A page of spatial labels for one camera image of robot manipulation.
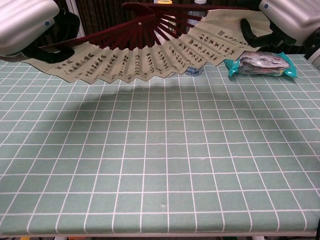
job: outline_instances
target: dark red fan frame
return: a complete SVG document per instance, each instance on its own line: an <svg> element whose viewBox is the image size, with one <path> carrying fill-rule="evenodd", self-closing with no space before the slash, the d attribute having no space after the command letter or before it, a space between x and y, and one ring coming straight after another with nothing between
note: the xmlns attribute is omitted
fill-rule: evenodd
<svg viewBox="0 0 320 240"><path fill-rule="evenodd" d="M57 46L75 47L86 42L99 46L101 49L109 47L111 50L129 48L133 50L138 47L152 47L155 43L160 44L155 31L165 40L169 38L164 34L168 33L173 38L186 34L187 27L194 25L188 23L188 19L200 21L201 17L188 14L189 11L206 12L217 9L247 10L243 7L197 5L197 4L156 4L126 2L122 4L125 10L133 11L136 17L133 20L109 27L105 30L90 34L88 36L59 42L43 49ZM165 20L175 22L173 25Z"/></svg>

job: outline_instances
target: folding fan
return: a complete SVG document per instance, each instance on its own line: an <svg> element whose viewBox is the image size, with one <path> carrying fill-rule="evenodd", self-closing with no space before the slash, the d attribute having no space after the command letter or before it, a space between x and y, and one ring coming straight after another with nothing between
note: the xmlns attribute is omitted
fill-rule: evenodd
<svg viewBox="0 0 320 240"><path fill-rule="evenodd" d="M128 2L122 6L134 11L136 18L45 47L47 50L72 47L75 54L69 59L52 64L36 59L23 62L69 83L82 80L93 84L99 79L107 83L117 79L129 83L136 78L148 81L154 76L183 74L188 67L200 68L207 62L217 66L225 59L236 60L244 51L257 51L258 48L250 47L242 36L240 21L243 18L248 20L256 36L271 33L270 21L260 11L192 4ZM207 15L201 18L184 13L192 10L207 11ZM192 25L188 19L199 22ZM155 32L166 41L160 43Z"/></svg>

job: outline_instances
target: plastic wrapper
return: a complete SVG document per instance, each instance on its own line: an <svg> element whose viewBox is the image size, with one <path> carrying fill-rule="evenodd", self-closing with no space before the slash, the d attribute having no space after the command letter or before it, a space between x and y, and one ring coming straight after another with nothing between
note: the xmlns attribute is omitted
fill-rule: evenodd
<svg viewBox="0 0 320 240"><path fill-rule="evenodd" d="M263 51L244 51L236 60L224 60L228 75L235 73L245 75L267 75L278 77L287 75L296 78L297 70L294 63L283 52L280 54Z"/></svg>

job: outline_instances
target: robotic arm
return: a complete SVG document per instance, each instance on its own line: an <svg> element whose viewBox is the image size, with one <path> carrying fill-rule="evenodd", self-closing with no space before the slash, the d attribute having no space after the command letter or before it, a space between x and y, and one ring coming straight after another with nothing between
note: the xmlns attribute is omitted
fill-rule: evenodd
<svg viewBox="0 0 320 240"><path fill-rule="evenodd" d="M57 42L76 38L80 19L59 8L53 0L0 0L0 26L0 58L22 55L59 63L75 51L69 47L56 47L58 52L47 52L37 46L37 38L52 36Z"/></svg>
<svg viewBox="0 0 320 240"><path fill-rule="evenodd" d="M320 71L320 0L251 0L270 20L272 33L257 37L242 19L244 39L252 47L303 46L305 58Z"/></svg>

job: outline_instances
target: table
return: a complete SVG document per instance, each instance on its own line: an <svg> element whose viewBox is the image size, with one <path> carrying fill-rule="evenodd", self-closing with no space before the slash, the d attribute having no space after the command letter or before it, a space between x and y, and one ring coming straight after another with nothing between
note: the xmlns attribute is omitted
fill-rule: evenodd
<svg viewBox="0 0 320 240"><path fill-rule="evenodd" d="M67 83L0 61L0 235L314 236L320 73Z"/></svg>

